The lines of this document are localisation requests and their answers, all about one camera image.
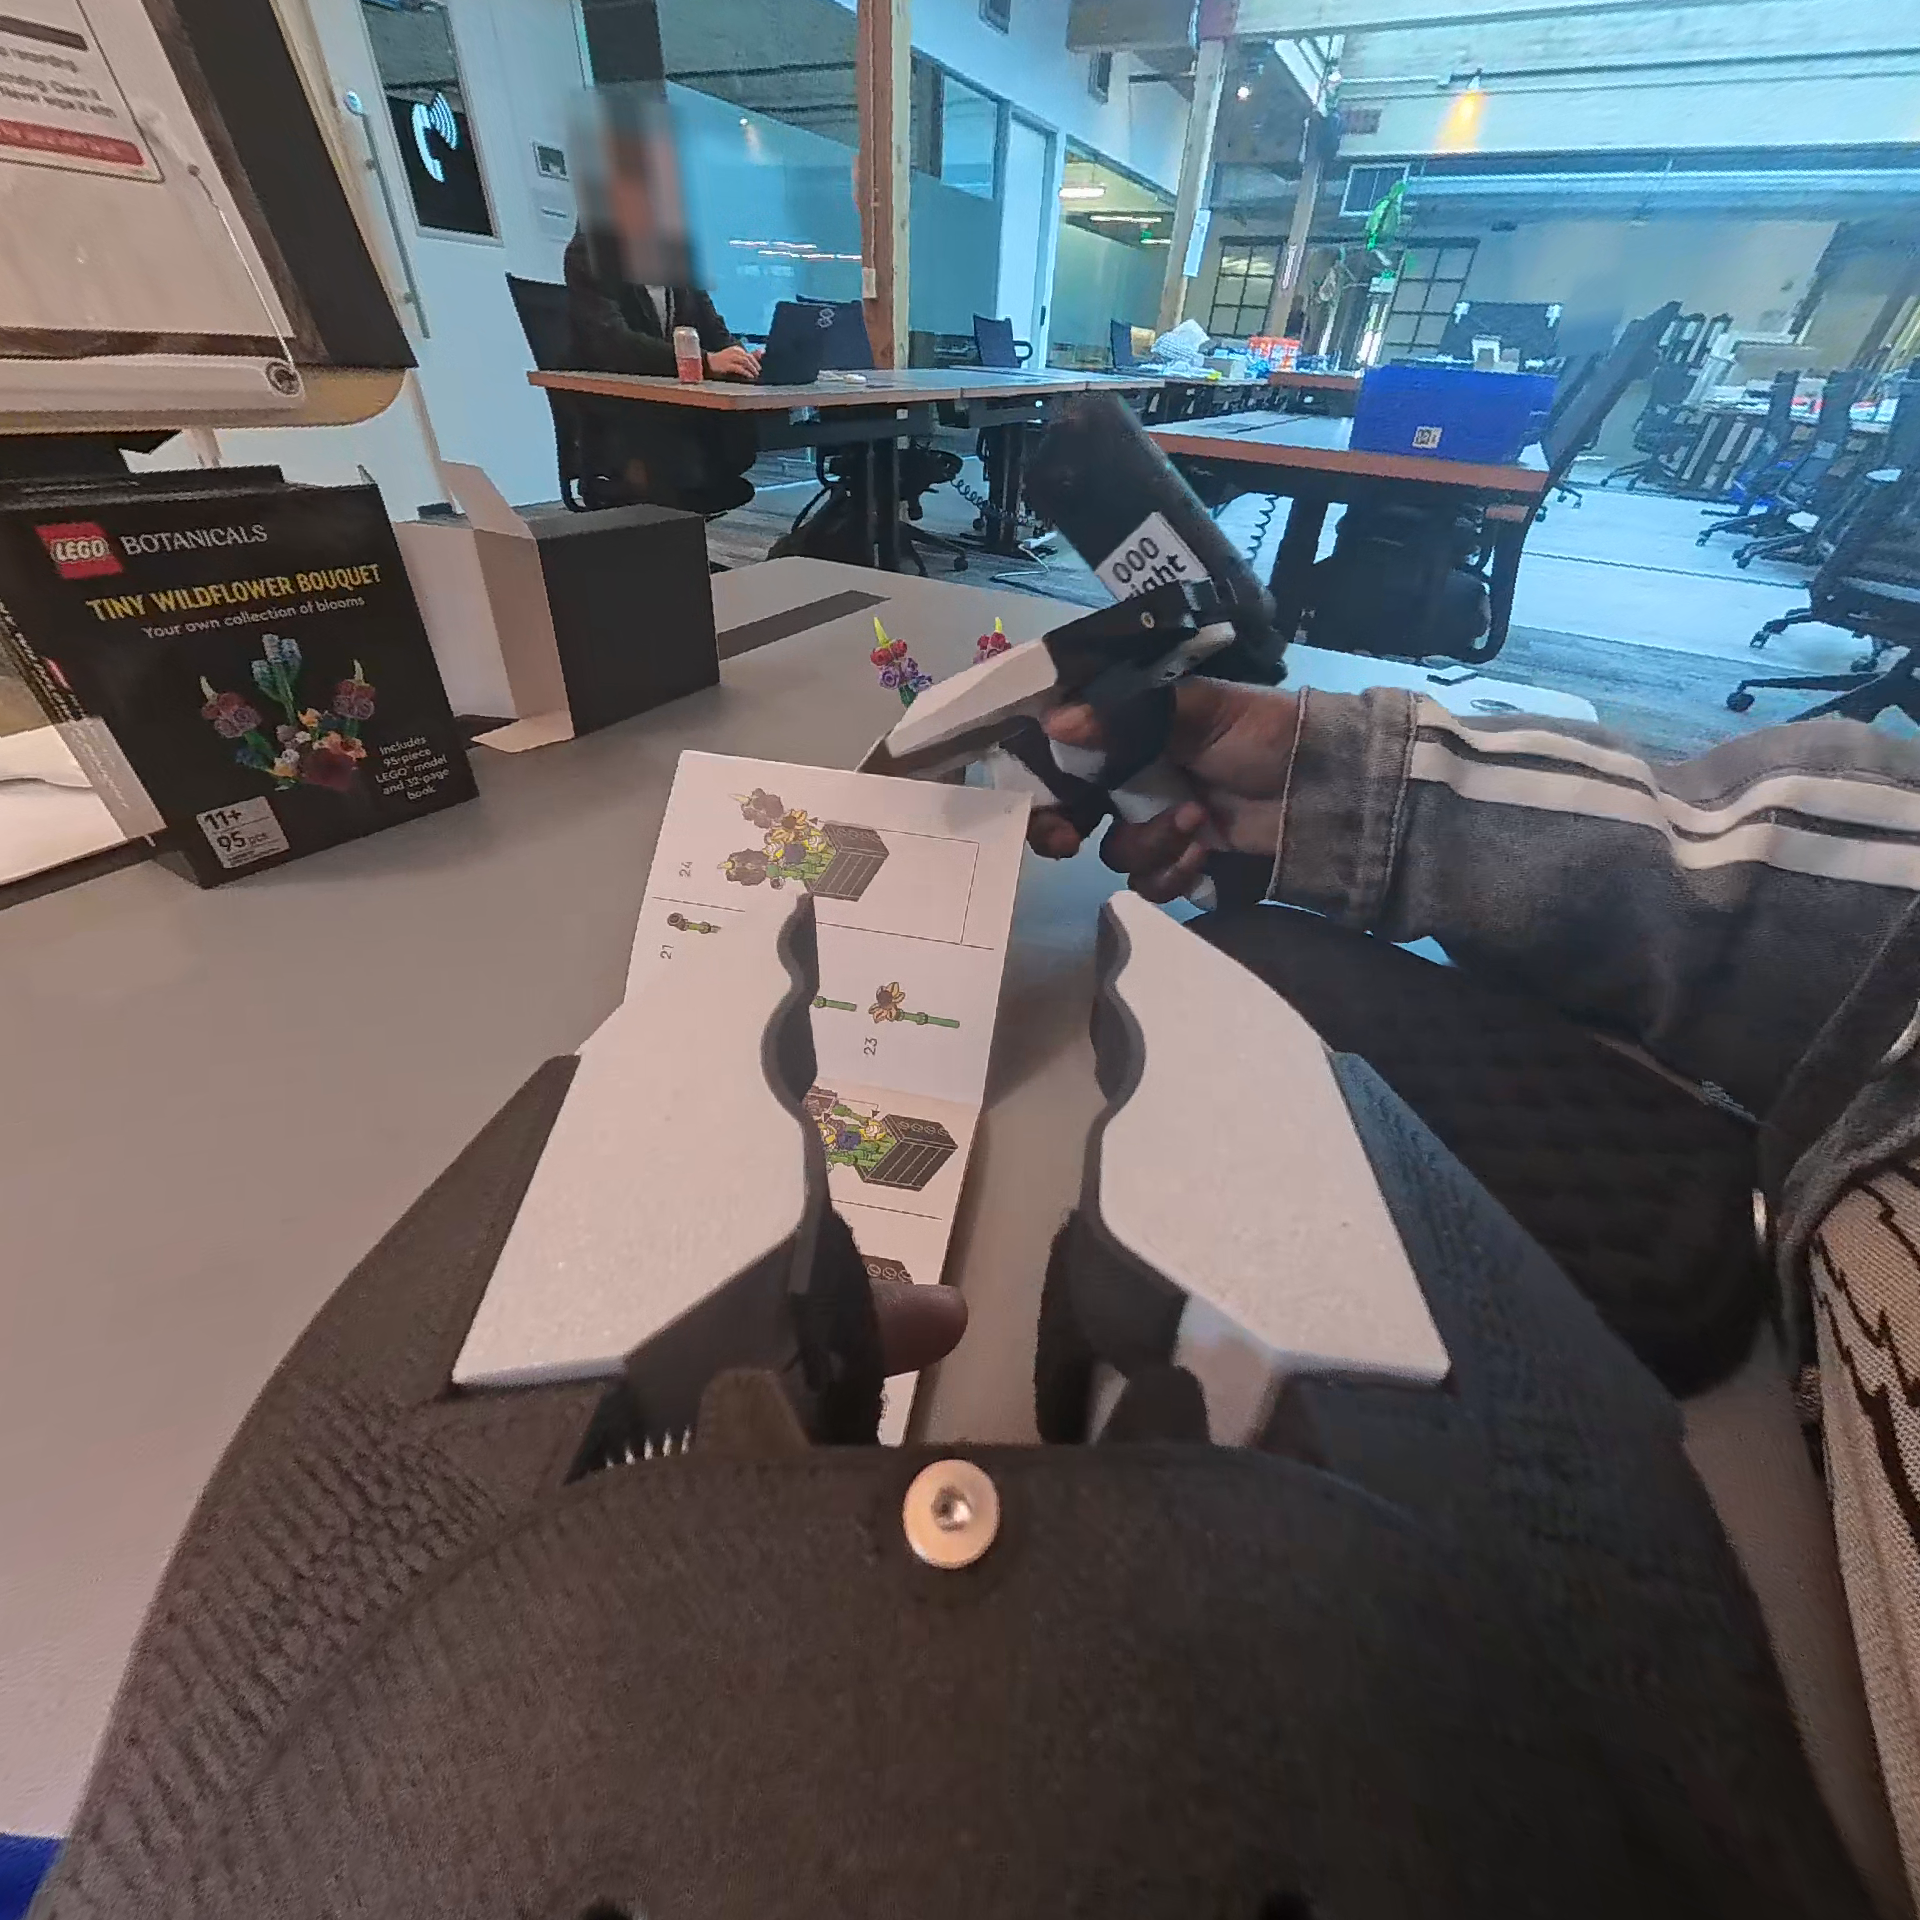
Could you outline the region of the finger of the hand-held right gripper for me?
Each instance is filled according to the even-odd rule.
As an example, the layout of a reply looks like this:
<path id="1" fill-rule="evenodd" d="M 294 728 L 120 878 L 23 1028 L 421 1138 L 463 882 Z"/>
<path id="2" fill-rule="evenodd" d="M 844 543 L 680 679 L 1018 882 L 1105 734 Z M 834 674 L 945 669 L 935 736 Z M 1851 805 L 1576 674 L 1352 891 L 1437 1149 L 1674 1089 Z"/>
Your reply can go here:
<path id="1" fill-rule="evenodd" d="M 994 753 L 1018 763 L 1015 786 L 1062 786 L 1062 763 L 1038 718 L 1062 694 L 1052 640 L 1003 646 L 970 669 L 924 692 L 903 718 L 863 753 L 860 773 L 896 781 L 966 775 Z"/>

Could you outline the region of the wooden pillar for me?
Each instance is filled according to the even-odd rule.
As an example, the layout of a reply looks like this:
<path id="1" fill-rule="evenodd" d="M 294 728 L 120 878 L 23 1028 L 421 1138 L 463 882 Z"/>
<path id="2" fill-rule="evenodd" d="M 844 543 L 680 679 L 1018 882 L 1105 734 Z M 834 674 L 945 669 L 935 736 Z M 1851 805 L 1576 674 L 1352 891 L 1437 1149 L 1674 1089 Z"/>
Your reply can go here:
<path id="1" fill-rule="evenodd" d="M 854 6 L 854 208 L 860 299 L 884 373 L 907 367 L 907 224 L 913 224 L 913 6 Z"/>
<path id="2" fill-rule="evenodd" d="M 1187 283 L 1208 250 L 1201 214 L 1213 203 L 1213 149 L 1214 149 L 1214 115 L 1219 115 L 1219 97 L 1224 97 L 1224 61 L 1231 61 L 1224 41 L 1197 42 L 1183 170 L 1177 170 L 1177 214 L 1171 214 L 1171 243 L 1168 243 L 1168 260 L 1162 260 L 1162 294 L 1158 294 L 1158 335 L 1171 335 L 1183 325 Z"/>

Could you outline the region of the black quilted wrist pad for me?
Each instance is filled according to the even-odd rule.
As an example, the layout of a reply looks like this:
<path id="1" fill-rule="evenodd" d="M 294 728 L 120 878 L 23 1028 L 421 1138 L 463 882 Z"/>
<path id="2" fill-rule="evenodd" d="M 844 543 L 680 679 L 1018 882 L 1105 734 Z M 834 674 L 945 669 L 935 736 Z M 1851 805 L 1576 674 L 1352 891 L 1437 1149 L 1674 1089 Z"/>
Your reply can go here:
<path id="1" fill-rule="evenodd" d="M 1674 1395 L 1747 1372 L 1770 1310 L 1763 1128 L 1581 1022 L 1326 916 L 1194 923 L 1365 1061 Z"/>

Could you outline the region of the flower instruction booklet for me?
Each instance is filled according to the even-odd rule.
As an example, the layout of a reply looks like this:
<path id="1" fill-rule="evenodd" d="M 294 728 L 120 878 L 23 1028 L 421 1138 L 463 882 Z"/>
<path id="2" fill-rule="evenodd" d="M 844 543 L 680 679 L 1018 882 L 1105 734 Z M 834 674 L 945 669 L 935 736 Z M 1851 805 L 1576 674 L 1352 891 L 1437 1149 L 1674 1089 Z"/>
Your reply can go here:
<path id="1" fill-rule="evenodd" d="M 698 957 L 768 898 L 809 898 L 831 1198 L 879 1285 L 941 1285 L 1018 904 L 1015 805 L 941 781 L 680 753 L 631 969 Z"/>

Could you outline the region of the wood-edged office desk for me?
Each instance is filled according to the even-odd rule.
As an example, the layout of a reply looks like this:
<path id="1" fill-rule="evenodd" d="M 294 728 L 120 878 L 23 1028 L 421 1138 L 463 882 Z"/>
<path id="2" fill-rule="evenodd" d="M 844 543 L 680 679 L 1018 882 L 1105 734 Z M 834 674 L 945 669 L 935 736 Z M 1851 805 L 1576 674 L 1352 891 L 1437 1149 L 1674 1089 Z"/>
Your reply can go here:
<path id="1" fill-rule="evenodd" d="M 1396 663 L 1434 658 L 1484 665 L 1506 653 L 1523 533 L 1551 495 L 1546 439 L 1532 434 L 1513 460 L 1437 460 L 1434 447 L 1352 447 L 1352 418 L 1306 414 L 1219 414 L 1147 423 L 1147 439 L 1187 472 L 1194 492 L 1285 495 L 1288 519 L 1276 557 L 1269 595 L 1278 623 L 1306 616 L 1311 563 L 1326 510 L 1381 519 L 1387 510 L 1445 518 L 1468 527 L 1468 562 L 1484 586 L 1484 633 L 1477 640 L 1331 640 L 1322 653 L 1374 653 Z"/>
<path id="2" fill-rule="evenodd" d="M 809 384 L 768 381 L 674 381 L 611 373 L 527 373 L 546 396 L 620 404 L 649 423 L 673 414 L 749 418 L 760 447 L 860 447 L 863 489 L 863 563 L 907 563 L 903 447 L 941 430 L 1042 430 L 1065 396 L 1114 393 L 1154 396 L 1154 373 L 988 373 L 988 367 L 913 367 L 863 373 Z"/>

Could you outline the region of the blue labelled storage bin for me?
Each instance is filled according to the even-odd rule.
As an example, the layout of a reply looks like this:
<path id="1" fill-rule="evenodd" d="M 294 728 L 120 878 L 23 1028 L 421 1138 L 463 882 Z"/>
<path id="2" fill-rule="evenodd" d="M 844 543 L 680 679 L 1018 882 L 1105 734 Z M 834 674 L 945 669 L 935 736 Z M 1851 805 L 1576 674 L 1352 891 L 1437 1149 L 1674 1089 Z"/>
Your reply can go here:
<path id="1" fill-rule="evenodd" d="M 1437 461 L 1521 461 L 1541 442 L 1557 378 L 1396 361 L 1363 378 L 1352 447 Z"/>

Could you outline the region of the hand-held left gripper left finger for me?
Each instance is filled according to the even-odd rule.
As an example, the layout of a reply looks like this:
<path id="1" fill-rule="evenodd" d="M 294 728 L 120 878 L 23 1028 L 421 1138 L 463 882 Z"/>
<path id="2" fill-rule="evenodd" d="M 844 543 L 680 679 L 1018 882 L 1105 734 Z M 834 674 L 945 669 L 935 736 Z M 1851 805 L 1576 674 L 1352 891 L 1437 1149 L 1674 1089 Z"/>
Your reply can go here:
<path id="1" fill-rule="evenodd" d="M 754 1372 L 809 1437 L 879 1432 L 871 1268 L 831 1201 L 809 898 L 768 898 L 649 969 L 579 1048 L 447 1372 L 457 1389 L 620 1389 L 629 1441 L 692 1441 Z"/>

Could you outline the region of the printed instruction sheet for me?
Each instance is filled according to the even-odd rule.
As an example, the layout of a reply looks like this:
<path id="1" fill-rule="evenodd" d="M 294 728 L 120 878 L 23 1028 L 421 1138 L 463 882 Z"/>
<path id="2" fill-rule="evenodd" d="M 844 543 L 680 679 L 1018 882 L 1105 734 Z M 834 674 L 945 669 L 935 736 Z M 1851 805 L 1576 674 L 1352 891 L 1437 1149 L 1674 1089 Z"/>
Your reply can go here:
<path id="1" fill-rule="evenodd" d="M 12 355 L 218 350 L 294 335 L 184 77 L 164 6 L 0 9 L 0 329 Z"/>

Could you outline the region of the dark laptop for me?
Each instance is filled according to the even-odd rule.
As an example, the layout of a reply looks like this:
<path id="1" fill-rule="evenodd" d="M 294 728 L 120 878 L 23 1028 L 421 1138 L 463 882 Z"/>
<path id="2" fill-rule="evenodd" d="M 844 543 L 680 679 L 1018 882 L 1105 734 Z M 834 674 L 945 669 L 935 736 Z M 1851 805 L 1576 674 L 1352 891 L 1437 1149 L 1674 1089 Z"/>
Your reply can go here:
<path id="1" fill-rule="evenodd" d="M 814 384 L 820 378 L 871 378 L 874 337 L 860 299 L 778 299 L 763 343 L 763 384 Z"/>

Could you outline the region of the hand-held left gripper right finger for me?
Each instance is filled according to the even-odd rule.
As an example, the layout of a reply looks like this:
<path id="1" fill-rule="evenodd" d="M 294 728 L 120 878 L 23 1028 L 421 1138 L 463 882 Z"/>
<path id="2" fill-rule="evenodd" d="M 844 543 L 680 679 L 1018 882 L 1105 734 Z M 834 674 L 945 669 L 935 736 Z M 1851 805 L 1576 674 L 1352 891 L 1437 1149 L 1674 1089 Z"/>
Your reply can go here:
<path id="1" fill-rule="evenodd" d="M 1452 1354 L 1311 1022 L 1187 923 L 1111 898 L 1095 935 L 1100 1114 L 1052 1247 L 1038 1432 L 1126 1437 L 1171 1395 L 1263 1449 L 1299 1383 L 1445 1389 Z"/>

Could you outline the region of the pile of assorted supplies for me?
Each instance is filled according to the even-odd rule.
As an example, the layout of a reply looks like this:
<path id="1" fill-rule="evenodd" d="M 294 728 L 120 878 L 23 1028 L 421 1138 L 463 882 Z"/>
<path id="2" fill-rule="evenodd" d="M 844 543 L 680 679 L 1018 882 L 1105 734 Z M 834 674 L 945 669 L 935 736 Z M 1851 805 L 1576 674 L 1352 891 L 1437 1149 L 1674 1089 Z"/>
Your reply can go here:
<path id="1" fill-rule="evenodd" d="M 1147 367 L 1197 381 L 1269 381 L 1299 373 L 1299 337 L 1213 337 L 1197 320 L 1147 343 Z"/>

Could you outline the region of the grey desk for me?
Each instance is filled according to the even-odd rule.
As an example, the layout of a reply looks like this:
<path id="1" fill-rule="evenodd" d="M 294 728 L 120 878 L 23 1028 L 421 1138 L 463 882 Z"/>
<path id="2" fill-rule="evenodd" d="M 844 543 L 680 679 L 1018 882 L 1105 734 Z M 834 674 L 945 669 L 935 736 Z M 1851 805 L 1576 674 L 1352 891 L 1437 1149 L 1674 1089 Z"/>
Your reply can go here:
<path id="1" fill-rule="evenodd" d="M 692 1441 L 447 1379 L 680 753 L 834 756 L 860 703 L 784 640 L 401 843 L 3 926 L 28 1915 L 1874 1915 L 1677 1403 L 1365 1061 L 1452 1379 L 1042 1441 L 1091 861 L 1018 868 L 970 1331 L 874 1437 L 754 1372 Z"/>

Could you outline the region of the person's left hand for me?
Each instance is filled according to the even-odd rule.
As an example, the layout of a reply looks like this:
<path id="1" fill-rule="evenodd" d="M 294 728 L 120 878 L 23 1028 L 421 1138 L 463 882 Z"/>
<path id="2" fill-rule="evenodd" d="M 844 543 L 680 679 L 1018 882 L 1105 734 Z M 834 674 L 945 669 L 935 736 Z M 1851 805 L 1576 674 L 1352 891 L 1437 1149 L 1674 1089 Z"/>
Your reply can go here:
<path id="1" fill-rule="evenodd" d="M 871 1285 L 884 1373 L 941 1364 L 970 1331 L 970 1303 L 945 1285 Z"/>

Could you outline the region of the person's right hand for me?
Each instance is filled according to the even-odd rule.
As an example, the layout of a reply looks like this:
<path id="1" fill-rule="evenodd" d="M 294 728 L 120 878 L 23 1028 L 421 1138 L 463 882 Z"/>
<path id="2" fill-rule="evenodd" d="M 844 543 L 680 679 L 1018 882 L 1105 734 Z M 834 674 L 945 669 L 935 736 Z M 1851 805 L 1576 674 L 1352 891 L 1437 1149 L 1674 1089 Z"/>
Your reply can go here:
<path id="1" fill-rule="evenodd" d="M 1294 692 L 1183 679 L 1171 694 L 1168 763 L 1194 797 L 1100 838 L 1100 865 L 1158 909 L 1194 898 L 1214 861 L 1276 868 L 1305 726 Z"/>

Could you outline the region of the black phone icon sign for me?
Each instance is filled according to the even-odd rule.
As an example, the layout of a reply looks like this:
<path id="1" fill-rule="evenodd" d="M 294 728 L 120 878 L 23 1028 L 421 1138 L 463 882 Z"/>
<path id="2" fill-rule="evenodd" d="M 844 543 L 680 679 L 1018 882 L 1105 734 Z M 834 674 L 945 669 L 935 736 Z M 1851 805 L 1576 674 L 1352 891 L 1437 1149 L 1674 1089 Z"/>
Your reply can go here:
<path id="1" fill-rule="evenodd" d="M 385 115 L 415 226 L 496 243 L 485 154 L 457 80 L 385 86 Z"/>

